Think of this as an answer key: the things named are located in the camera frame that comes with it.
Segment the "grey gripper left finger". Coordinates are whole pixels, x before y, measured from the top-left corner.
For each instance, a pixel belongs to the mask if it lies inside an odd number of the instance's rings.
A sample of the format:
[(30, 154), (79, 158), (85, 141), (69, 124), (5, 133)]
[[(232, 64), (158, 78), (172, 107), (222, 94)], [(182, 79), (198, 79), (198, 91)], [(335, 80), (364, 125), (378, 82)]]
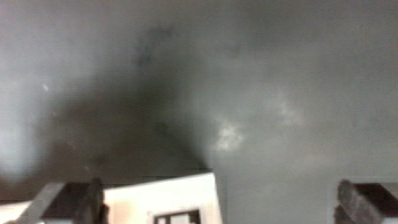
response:
[(101, 179), (47, 183), (15, 224), (108, 224)]

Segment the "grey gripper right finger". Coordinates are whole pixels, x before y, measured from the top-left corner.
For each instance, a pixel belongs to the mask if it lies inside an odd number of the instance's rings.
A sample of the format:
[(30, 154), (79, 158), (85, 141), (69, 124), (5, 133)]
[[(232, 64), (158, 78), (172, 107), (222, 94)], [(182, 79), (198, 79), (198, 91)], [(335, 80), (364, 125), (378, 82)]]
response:
[(339, 182), (334, 224), (398, 224), (398, 183)]

